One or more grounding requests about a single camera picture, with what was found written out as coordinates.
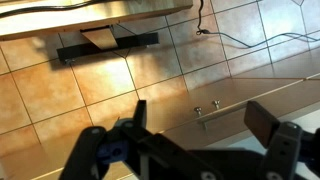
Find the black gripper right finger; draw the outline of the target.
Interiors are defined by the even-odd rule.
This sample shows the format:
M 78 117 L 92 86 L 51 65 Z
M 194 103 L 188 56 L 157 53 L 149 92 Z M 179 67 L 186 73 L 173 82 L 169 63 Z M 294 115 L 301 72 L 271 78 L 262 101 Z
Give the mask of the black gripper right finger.
M 262 180 L 293 180 L 303 130 L 292 122 L 280 122 L 256 101 L 248 101 L 244 123 L 266 149 L 258 168 Z

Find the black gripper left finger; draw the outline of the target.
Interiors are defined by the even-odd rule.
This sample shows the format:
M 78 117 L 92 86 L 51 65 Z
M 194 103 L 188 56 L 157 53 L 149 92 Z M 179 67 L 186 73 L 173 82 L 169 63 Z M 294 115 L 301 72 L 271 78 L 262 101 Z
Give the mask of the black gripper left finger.
M 140 176 L 138 152 L 133 137 L 125 130 L 146 128 L 147 101 L 139 100 L 132 118 L 117 120 L 107 131 L 102 126 L 85 128 L 79 135 L 66 161 L 59 180 L 102 180 L 112 163 L 123 162 L 132 173 Z

